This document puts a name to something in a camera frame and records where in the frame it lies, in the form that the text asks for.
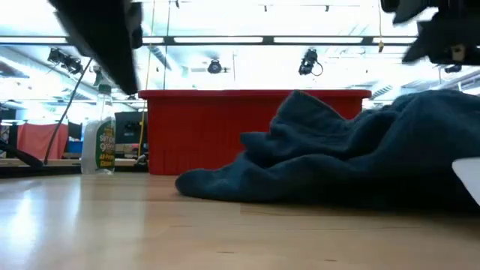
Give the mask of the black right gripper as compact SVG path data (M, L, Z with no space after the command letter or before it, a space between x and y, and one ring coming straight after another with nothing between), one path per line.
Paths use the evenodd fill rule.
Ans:
M380 0L386 13L393 13L393 24L405 23L427 8L439 8L433 16L433 49L427 54L423 31L430 21L418 21L417 38L403 56L415 62L428 55L441 65L479 66L479 7L440 7L442 0Z

